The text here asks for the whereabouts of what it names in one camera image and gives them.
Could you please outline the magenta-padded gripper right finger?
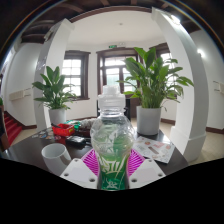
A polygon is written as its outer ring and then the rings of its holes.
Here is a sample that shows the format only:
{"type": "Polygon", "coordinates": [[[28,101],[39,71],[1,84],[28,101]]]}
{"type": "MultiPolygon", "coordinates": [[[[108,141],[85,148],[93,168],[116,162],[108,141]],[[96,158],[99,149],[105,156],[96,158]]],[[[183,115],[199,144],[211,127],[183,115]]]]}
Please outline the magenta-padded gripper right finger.
{"type": "Polygon", "coordinates": [[[128,182],[130,189],[143,187],[163,177],[165,177],[165,173],[153,159],[145,159],[136,150],[131,150],[128,159],[128,182]]]}

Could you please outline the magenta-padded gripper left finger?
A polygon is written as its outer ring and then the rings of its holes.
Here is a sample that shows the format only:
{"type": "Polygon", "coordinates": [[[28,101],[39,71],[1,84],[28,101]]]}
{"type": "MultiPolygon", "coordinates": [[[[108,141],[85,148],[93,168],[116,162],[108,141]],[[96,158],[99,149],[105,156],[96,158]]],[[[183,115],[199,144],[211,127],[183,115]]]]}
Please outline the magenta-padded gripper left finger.
{"type": "Polygon", "coordinates": [[[96,189],[99,165],[95,151],[90,150],[81,159],[74,158],[60,177],[81,187],[96,189]]]}

